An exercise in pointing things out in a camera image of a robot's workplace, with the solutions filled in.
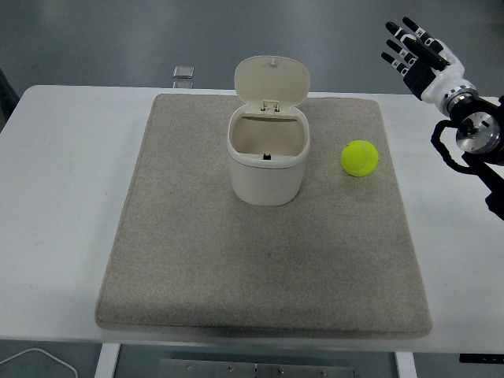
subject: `white trash bin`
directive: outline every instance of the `white trash bin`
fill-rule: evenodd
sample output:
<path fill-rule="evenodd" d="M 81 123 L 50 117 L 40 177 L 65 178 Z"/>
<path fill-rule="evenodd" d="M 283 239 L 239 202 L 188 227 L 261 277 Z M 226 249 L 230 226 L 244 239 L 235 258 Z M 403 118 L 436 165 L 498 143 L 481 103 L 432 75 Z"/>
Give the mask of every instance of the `white trash bin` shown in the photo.
<path fill-rule="evenodd" d="M 235 89 L 246 105 L 229 122 L 232 188 L 251 205 L 283 205 L 301 187 L 309 152 L 308 120 L 296 108 L 309 92 L 308 70 L 287 57 L 249 57 Z"/>

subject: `black cable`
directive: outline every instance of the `black cable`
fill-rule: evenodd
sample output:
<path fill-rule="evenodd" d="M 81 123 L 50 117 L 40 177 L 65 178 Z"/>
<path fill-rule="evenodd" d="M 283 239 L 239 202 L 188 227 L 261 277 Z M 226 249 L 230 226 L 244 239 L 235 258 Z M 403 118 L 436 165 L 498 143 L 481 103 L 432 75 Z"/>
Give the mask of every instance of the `black cable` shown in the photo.
<path fill-rule="evenodd" d="M 504 221 L 504 179 L 476 155 L 466 152 L 462 159 L 477 172 L 481 181 L 490 189 L 491 193 L 485 198 L 488 209 Z"/>
<path fill-rule="evenodd" d="M 452 120 L 441 120 L 438 122 L 431 137 L 431 143 L 435 150 L 439 152 L 443 161 L 455 172 L 464 173 L 465 175 L 477 175 L 475 169 L 460 165 L 451 157 L 450 151 L 441 142 L 441 134 L 443 134 L 445 128 L 458 128 L 458 126 Z"/>

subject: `gray floor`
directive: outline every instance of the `gray floor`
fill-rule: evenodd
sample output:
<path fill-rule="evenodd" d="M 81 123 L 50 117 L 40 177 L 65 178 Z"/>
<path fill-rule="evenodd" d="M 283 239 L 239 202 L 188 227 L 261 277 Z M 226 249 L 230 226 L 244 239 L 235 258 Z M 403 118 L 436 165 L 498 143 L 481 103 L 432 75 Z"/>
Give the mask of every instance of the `gray floor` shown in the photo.
<path fill-rule="evenodd" d="M 502 0 L 0 2 L 0 67 L 19 95 L 37 84 L 171 87 L 176 65 L 195 67 L 197 88 L 232 89 L 234 69 L 242 59 L 275 54 L 297 59 L 308 68 L 311 91 L 405 94 L 409 92 L 398 73 L 380 59 L 390 37 L 385 23 L 399 23 L 403 16 L 441 38 L 458 55 L 465 78 L 481 95 L 504 94 Z M 39 343 L 0 342 L 0 360 L 35 345 Z M 51 343 L 48 349 L 82 366 L 80 376 L 94 375 L 94 344 Z M 138 351 L 137 357 L 143 359 L 124 354 L 117 376 L 133 376 L 127 371 L 156 355 L 150 353 L 154 352 Z M 294 352 L 292 358 L 338 360 L 334 355 L 321 356 L 324 352 L 306 351 Z M 38 358 L 35 366 L 40 370 L 54 369 L 46 376 L 72 376 L 70 371 L 57 371 L 61 369 L 57 364 L 44 362 L 43 355 L 25 357 Z M 355 354 L 347 359 L 363 357 Z M 415 355 L 419 376 L 492 376 L 479 365 L 458 364 L 456 357 Z M 128 361 L 135 364 L 123 367 Z M 22 366 L 17 370 L 12 364 L 9 375 L 2 371 L 7 365 L 0 367 L 0 376 L 29 376 Z M 504 376 L 500 366 L 495 371 Z M 394 373 L 387 363 L 377 363 L 374 376 Z"/>

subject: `white table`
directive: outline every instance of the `white table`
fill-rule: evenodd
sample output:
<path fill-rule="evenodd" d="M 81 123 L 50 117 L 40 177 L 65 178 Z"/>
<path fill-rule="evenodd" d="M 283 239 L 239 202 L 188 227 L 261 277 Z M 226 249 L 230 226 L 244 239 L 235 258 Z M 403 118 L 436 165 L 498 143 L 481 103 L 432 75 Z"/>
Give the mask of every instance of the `white table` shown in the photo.
<path fill-rule="evenodd" d="M 443 116 L 412 95 L 396 94 L 310 96 L 380 104 L 431 310 L 428 336 L 227 339 L 100 329 L 98 292 L 160 93 L 234 91 L 40 86 L 24 94 L 0 134 L 0 339 L 504 351 L 504 222 L 488 211 L 479 179 L 453 172 L 432 148 L 432 129 Z M 445 140 L 458 154 L 453 134 Z"/>

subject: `metal plate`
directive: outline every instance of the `metal plate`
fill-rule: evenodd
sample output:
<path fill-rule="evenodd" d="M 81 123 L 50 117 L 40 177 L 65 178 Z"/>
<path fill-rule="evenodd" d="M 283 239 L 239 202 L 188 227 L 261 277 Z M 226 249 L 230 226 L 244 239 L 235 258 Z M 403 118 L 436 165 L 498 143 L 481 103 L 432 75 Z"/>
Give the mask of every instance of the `metal plate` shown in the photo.
<path fill-rule="evenodd" d="M 354 378 L 352 368 L 258 364 L 256 378 Z"/>
<path fill-rule="evenodd" d="M 174 88 L 192 89 L 192 81 L 174 81 Z"/>
<path fill-rule="evenodd" d="M 177 79 L 191 79 L 195 73 L 194 67 L 189 67 L 186 65 L 177 65 L 173 70 L 173 77 Z"/>
<path fill-rule="evenodd" d="M 494 149 L 500 140 L 500 127 L 490 114 L 478 112 L 471 114 L 465 120 L 471 120 L 477 127 L 475 134 L 464 135 L 460 130 L 455 137 L 457 146 L 471 154 L 485 154 Z"/>
<path fill-rule="evenodd" d="M 246 362 L 161 359 L 157 378 L 255 378 L 255 367 Z"/>
<path fill-rule="evenodd" d="M 161 359 L 157 378 L 354 378 L 352 368 Z"/>

